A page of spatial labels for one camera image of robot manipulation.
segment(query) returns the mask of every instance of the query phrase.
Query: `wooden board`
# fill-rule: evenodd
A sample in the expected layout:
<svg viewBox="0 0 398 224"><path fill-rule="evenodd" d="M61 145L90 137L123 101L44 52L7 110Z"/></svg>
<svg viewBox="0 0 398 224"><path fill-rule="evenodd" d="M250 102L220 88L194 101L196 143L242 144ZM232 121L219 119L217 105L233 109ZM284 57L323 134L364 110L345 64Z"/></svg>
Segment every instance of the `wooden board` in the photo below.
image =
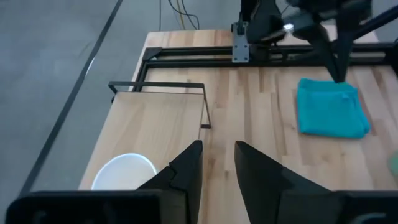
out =
<svg viewBox="0 0 398 224"><path fill-rule="evenodd" d="M334 27L327 28L334 39ZM375 41L370 33L357 42ZM231 43L228 30L153 32L144 48ZM288 36L282 44L306 42ZM213 129L202 130L200 136L205 143L200 223L249 223L234 168L234 142L238 140L331 190L397 188L387 167L387 158L398 149L398 81L394 72L387 67L351 67L348 71L348 82L359 88L372 125L371 133L362 140L298 133L295 97L302 77L330 79L324 67L149 70L146 81L201 82L206 86Z"/></svg>
<svg viewBox="0 0 398 224"><path fill-rule="evenodd" d="M97 140L80 189L90 189L112 158L146 156L158 171L199 138L203 95L118 92Z"/></svg>

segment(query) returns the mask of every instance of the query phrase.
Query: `gray floor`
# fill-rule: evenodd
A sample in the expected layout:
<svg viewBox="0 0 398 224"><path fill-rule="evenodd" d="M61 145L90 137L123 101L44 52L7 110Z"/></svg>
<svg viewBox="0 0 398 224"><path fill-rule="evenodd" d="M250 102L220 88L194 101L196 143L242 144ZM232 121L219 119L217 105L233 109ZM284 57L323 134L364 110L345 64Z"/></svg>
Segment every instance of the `gray floor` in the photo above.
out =
<svg viewBox="0 0 398 224"><path fill-rule="evenodd" d="M201 29L229 29L239 0L185 0ZM116 0L0 0L0 220L18 194ZM391 7L377 1L374 15ZM110 80L128 80L158 0L124 0L34 189L77 188L110 107ZM397 22L377 31L394 40ZM162 30L178 30L162 0Z"/></svg>

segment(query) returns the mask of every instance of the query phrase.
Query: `green object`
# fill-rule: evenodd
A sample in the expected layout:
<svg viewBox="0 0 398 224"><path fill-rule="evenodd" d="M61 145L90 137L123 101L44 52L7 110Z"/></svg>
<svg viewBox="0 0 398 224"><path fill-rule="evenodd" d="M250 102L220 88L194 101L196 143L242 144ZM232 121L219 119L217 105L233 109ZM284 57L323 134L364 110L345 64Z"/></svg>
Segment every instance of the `green object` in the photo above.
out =
<svg viewBox="0 0 398 224"><path fill-rule="evenodd" d="M359 139L370 130L358 90L348 83L301 79L297 112L301 133Z"/></svg>
<svg viewBox="0 0 398 224"><path fill-rule="evenodd" d="M398 175L398 152L390 157L388 164L392 175Z"/></svg>

